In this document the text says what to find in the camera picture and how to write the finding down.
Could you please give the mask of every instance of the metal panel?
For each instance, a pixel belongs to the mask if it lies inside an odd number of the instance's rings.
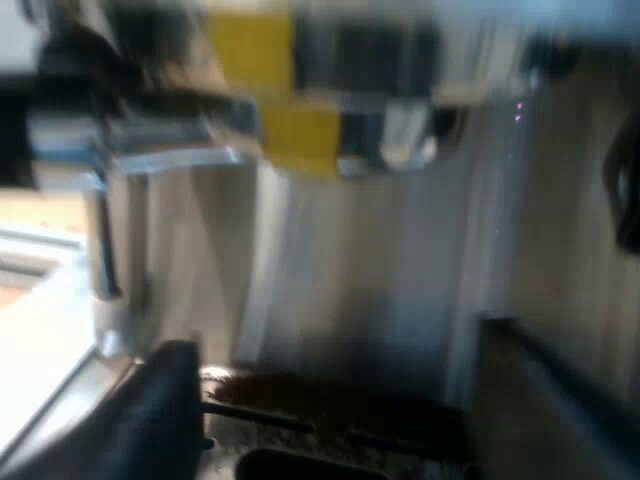
[[[475,318],[509,314],[631,400],[640,272],[600,175],[633,101],[614,67],[587,55],[563,83],[475,109],[461,145],[411,175],[154,177],[148,338],[196,331],[205,363],[465,405]]]

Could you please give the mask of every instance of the stainless steel surface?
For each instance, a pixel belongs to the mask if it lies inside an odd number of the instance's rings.
[[[91,258],[91,285],[101,300],[120,297],[112,245],[111,218],[107,192],[96,190],[85,194]]]
[[[195,331],[204,363],[464,406],[476,316],[510,314],[633,402],[639,272],[600,176],[634,101],[619,72],[593,53],[565,82],[474,109],[459,147],[413,175],[152,178],[147,341]]]
[[[481,331],[469,431],[487,478],[638,477],[637,418],[517,323]]]
[[[91,298],[86,258],[79,255],[2,311],[1,460],[92,354]]]

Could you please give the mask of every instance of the drip tray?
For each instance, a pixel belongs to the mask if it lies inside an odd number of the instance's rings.
[[[388,480],[380,473],[271,449],[254,450],[240,459],[236,480],[304,478],[305,480]]]

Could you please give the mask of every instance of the espresso machine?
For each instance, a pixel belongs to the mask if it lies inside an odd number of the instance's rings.
[[[640,475],[640,5],[16,8],[0,180],[90,219],[17,315],[90,340],[0,477]]]

